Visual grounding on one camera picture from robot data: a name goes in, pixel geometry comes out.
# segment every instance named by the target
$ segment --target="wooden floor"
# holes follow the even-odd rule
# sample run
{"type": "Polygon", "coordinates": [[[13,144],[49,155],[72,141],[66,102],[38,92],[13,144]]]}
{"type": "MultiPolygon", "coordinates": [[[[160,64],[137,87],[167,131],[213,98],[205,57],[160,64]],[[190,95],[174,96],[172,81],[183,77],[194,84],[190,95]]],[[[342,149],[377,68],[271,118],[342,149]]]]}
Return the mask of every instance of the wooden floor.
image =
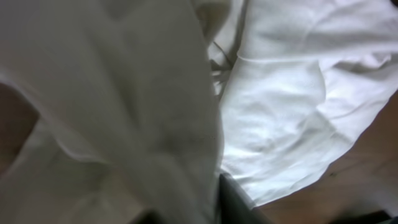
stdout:
{"type": "Polygon", "coordinates": [[[324,224],[377,210],[398,216],[398,93],[318,182],[260,209],[275,224],[324,224]]]}

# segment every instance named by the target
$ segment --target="brown floor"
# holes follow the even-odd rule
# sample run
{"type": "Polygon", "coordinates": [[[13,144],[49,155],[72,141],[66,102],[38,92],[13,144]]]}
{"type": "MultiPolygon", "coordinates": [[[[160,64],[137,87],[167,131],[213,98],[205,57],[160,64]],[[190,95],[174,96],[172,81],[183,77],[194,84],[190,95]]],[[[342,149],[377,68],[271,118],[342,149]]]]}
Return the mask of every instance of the brown floor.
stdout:
{"type": "Polygon", "coordinates": [[[377,210],[398,216],[398,92],[318,182],[260,209],[275,224],[324,224],[377,210]]]}

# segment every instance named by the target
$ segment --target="white cloth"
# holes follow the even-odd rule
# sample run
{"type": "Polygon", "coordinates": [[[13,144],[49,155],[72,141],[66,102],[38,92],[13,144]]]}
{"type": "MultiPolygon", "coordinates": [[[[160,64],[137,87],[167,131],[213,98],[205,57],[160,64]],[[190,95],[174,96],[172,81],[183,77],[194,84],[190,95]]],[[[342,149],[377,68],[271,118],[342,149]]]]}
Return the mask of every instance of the white cloth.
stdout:
{"type": "MultiPolygon", "coordinates": [[[[318,180],[397,90],[398,10],[389,0],[251,0],[245,7],[221,99],[222,169],[262,205],[318,180]]],[[[228,36],[221,31],[217,46],[228,36]]]]}
{"type": "MultiPolygon", "coordinates": [[[[166,223],[214,221],[218,110],[187,0],[1,1],[0,15],[2,72],[70,157],[110,166],[166,223]]],[[[1,223],[32,217],[13,208],[1,223]]]]}

